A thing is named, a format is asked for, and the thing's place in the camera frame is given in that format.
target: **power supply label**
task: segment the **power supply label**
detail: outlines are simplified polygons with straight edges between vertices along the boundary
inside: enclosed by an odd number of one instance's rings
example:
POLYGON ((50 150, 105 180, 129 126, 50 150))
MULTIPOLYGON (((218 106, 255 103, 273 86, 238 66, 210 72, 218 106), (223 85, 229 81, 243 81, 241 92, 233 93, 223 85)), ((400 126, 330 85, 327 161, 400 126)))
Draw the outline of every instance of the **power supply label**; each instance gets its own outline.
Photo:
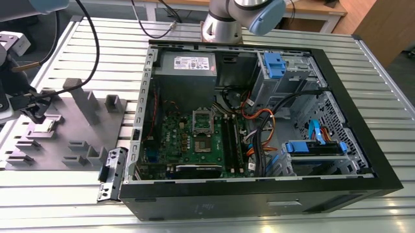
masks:
POLYGON ((207 57, 177 57, 175 69, 209 70, 207 57))

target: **ram slot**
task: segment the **ram slot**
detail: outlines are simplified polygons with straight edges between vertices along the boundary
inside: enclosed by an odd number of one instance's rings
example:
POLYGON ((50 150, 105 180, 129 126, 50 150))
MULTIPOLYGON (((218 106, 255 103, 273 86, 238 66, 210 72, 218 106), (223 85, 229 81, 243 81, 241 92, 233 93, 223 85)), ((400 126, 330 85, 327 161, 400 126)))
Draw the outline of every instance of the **ram slot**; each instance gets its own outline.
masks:
POLYGON ((237 135, 233 119, 223 119, 222 121, 222 137, 225 145, 225 154, 226 154, 226 167, 227 171, 235 172, 239 170, 239 161, 238 161, 238 146, 237 146, 237 135))
POLYGON ((238 118, 233 116, 234 119, 234 128, 235 128, 235 140, 237 140, 237 156, 238 156, 238 164, 239 164, 239 170, 238 172, 245 173, 243 167, 245 167, 245 161, 243 161, 243 153, 242 153, 242 138, 239 134, 239 123, 238 118))
POLYGON ((223 152, 225 152, 225 159, 226 159, 226 169, 231 172, 233 169, 233 151, 231 151, 231 140, 230 140, 230 131, 229 131, 229 120, 222 118, 221 122, 221 129, 222 129, 222 142, 223 142, 223 152))

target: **white label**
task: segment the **white label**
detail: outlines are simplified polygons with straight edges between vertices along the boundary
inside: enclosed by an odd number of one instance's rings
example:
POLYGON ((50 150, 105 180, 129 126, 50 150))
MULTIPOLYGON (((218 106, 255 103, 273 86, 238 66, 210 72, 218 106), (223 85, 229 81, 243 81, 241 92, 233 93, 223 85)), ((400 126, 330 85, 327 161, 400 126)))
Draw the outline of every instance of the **white label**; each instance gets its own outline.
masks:
POLYGON ((254 101, 251 99, 247 99, 247 104, 254 106, 255 103, 254 103, 254 101))
POLYGON ((253 170, 253 171, 255 171, 255 164, 253 164, 253 163, 249 163, 249 170, 253 170))
POLYGON ((207 57, 177 57, 175 69, 209 70, 207 57))

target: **black computer case frame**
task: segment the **black computer case frame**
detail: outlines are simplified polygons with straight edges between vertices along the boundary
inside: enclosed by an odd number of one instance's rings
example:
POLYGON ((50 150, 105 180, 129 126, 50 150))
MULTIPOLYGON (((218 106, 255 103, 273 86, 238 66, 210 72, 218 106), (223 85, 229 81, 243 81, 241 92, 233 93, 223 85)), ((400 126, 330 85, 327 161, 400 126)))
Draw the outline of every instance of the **black computer case frame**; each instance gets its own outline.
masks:
POLYGON ((153 40, 150 44, 153 48, 175 51, 185 50, 183 45, 194 46, 195 50, 201 45, 209 45, 210 47, 255 47, 265 50, 283 49, 310 52, 346 117, 346 123, 366 155, 376 178, 327 180, 310 178, 291 181, 258 180, 258 182, 226 183, 171 183, 166 181, 154 184, 123 184, 119 198, 141 220, 326 213, 362 199, 384 196, 404 188, 323 50, 153 40))

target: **slatted metal surface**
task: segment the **slatted metal surface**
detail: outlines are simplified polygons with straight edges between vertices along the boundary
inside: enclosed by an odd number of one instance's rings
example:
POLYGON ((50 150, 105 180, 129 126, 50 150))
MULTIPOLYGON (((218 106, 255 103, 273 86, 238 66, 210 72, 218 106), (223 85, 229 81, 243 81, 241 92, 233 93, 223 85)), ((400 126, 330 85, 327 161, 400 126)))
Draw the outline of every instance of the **slatted metal surface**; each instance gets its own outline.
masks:
MULTIPOLYGON (((149 38, 131 20, 95 18, 102 59, 86 89, 98 98, 118 94, 129 100, 119 146, 129 147, 138 105, 149 38)), ((162 34, 169 23, 146 22, 150 33, 162 34)), ((414 112, 392 81, 380 74, 357 41, 347 35, 274 31, 263 37, 243 32, 245 43, 319 48, 327 53, 373 134, 386 153, 405 189, 330 213, 267 218, 209 219, 185 222, 141 222, 121 204, 97 204, 98 172, 2 171, 0 229, 79 229, 127 232, 413 232, 415 221, 415 121, 414 112)), ((201 27, 182 24, 169 40, 201 41, 201 27)), ((59 52, 45 65, 34 85, 62 89, 66 78, 86 79, 95 60, 89 22, 73 22, 65 32, 59 52)), ((2 155, 14 149, 23 134, 23 117, 2 131, 2 155)))

